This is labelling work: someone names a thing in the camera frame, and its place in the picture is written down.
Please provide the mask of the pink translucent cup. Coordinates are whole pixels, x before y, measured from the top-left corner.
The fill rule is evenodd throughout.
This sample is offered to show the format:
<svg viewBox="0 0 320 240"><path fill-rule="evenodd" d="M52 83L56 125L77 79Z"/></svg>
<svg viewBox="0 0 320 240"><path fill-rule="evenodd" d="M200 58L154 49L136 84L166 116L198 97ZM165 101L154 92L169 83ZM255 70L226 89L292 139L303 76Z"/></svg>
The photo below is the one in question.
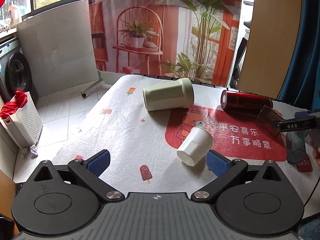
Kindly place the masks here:
<svg viewBox="0 0 320 240"><path fill-rule="evenodd" d="M255 124L262 132L270 137L277 137L280 133L277 123L284 118L277 111L265 105L255 120Z"/></svg>

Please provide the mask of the white ribbed cup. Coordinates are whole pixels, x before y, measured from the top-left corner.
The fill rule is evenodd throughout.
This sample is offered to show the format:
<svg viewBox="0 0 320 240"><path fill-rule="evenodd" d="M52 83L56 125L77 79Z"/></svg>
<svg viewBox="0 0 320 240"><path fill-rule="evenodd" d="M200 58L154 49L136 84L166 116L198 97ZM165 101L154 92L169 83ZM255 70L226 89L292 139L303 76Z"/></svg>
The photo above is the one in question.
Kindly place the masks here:
<svg viewBox="0 0 320 240"><path fill-rule="evenodd" d="M194 167L214 147L214 138L202 127L193 127L177 149L177 156L185 165Z"/></svg>

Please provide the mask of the wooden panel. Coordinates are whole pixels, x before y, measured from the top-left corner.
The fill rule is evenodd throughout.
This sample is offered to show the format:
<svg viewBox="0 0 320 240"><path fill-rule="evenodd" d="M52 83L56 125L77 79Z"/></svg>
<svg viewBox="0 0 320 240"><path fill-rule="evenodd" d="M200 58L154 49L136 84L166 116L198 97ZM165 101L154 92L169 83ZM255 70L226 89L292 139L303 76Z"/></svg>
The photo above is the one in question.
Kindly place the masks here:
<svg viewBox="0 0 320 240"><path fill-rule="evenodd" d="M302 0L254 0L238 90L276 98L296 44Z"/></svg>

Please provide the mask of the white printed table cloth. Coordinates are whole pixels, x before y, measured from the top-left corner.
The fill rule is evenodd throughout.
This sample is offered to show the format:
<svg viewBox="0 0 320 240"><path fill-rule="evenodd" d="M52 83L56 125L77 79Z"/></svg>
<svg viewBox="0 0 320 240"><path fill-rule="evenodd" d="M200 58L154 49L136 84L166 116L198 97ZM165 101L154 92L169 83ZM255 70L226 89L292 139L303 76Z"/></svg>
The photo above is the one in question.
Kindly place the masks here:
<svg viewBox="0 0 320 240"><path fill-rule="evenodd" d="M121 77L80 122L53 163L64 165L108 150L111 162L100 178L123 194L192 194L215 179L205 160L190 167L177 157L182 141L199 126L211 133L214 150L225 157L241 158L251 165L275 161L306 205L305 217L319 212L319 171L311 147L306 148L301 164L289 164L282 137L268 135L254 117L221 109L222 88L194 85L193 107L148 112L143 89L158 83L158 79L140 75Z"/></svg>

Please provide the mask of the washing machine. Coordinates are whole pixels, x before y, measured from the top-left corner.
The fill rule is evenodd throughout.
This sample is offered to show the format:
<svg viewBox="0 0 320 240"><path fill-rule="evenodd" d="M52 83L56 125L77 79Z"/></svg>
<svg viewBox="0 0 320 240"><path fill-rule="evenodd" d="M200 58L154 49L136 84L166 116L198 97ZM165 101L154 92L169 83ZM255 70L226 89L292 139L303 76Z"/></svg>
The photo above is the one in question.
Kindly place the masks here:
<svg viewBox="0 0 320 240"><path fill-rule="evenodd" d="M33 85L31 70L23 55L21 43L17 37L9 36L1 41L1 99L9 102L16 90L29 92L34 103L38 93Z"/></svg>

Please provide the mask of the white board on wheels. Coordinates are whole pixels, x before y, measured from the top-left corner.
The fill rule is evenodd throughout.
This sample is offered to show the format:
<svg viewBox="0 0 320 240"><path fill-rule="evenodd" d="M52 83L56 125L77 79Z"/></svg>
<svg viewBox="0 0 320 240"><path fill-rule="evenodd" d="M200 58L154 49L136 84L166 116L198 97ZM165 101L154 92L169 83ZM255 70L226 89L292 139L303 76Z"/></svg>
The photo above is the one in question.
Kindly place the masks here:
<svg viewBox="0 0 320 240"><path fill-rule="evenodd" d="M87 0L29 17L17 35L39 96L98 79Z"/></svg>

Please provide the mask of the white perforated basket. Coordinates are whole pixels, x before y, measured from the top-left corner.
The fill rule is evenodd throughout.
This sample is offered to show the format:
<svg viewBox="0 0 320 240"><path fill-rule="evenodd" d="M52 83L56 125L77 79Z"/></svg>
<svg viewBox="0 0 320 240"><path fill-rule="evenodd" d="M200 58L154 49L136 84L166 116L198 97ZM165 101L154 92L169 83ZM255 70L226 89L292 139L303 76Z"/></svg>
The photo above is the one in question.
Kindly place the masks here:
<svg viewBox="0 0 320 240"><path fill-rule="evenodd" d="M28 153L31 146L38 143L42 131L42 120L30 93L26 94L27 104L7 119L1 119L1 124L24 154Z"/></svg>

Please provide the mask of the printed wall tapestry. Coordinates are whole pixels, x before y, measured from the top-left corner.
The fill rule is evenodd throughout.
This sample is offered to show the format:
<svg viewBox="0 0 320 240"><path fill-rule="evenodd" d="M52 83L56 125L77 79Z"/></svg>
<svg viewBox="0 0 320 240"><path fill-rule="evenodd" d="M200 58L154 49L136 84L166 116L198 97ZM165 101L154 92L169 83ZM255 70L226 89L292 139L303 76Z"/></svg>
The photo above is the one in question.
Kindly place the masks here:
<svg viewBox="0 0 320 240"><path fill-rule="evenodd" d="M99 72L224 86L242 0L88 0Z"/></svg>

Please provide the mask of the blue-grey translucent cup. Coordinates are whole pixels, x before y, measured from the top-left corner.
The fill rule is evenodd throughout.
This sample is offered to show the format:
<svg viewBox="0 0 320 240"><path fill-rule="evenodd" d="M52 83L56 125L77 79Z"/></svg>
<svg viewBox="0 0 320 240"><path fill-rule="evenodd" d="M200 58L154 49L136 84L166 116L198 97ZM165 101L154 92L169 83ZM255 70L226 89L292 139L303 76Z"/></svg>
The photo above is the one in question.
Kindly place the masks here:
<svg viewBox="0 0 320 240"><path fill-rule="evenodd" d="M286 151L288 163L296 165L303 161L306 156L305 133L303 131L287 132Z"/></svg>

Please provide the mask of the blue curtain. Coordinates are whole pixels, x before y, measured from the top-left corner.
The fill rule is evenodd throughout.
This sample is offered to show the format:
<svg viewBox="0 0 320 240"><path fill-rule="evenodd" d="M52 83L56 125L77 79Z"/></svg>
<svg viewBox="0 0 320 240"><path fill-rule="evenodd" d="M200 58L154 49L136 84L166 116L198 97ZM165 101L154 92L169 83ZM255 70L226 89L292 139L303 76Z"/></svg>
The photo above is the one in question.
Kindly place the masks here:
<svg viewBox="0 0 320 240"><path fill-rule="evenodd" d="M319 0L302 0L296 45L278 99L319 109Z"/></svg>

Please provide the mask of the red cloth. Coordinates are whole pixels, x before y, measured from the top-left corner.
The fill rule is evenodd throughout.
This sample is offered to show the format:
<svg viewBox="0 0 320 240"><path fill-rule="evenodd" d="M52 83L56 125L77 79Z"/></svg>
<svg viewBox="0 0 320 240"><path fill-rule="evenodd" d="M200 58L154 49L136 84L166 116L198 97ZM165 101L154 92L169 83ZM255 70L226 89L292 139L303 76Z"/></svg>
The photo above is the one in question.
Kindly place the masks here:
<svg viewBox="0 0 320 240"><path fill-rule="evenodd" d="M5 103L1 108L1 119L5 120L10 115L15 114L20 108L23 108L28 102L27 94L18 89L15 92L14 100Z"/></svg>

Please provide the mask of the pale green cup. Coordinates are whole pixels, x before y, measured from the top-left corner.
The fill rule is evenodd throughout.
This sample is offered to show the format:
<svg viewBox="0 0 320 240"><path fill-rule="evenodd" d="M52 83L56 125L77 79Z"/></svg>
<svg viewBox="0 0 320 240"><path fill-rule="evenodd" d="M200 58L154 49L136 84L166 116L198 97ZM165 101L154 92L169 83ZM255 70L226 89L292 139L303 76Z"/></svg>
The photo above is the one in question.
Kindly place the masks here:
<svg viewBox="0 0 320 240"><path fill-rule="evenodd" d="M193 84L188 78L151 85L143 89L144 105L148 112L189 108L194 105Z"/></svg>

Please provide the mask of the red metal thermos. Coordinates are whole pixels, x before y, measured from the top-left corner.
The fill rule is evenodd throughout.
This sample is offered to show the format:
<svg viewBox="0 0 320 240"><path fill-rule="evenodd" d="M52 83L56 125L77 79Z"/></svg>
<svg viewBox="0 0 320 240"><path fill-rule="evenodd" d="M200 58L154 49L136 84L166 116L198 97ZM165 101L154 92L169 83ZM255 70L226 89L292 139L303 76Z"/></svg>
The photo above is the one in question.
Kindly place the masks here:
<svg viewBox="0 0 320 240"><path fill-rule="evenodd" d="M265 96L228 90L224 90L221 94L221 108L227 112L258 115L265 106L273 108L272 100Z"/></svg>

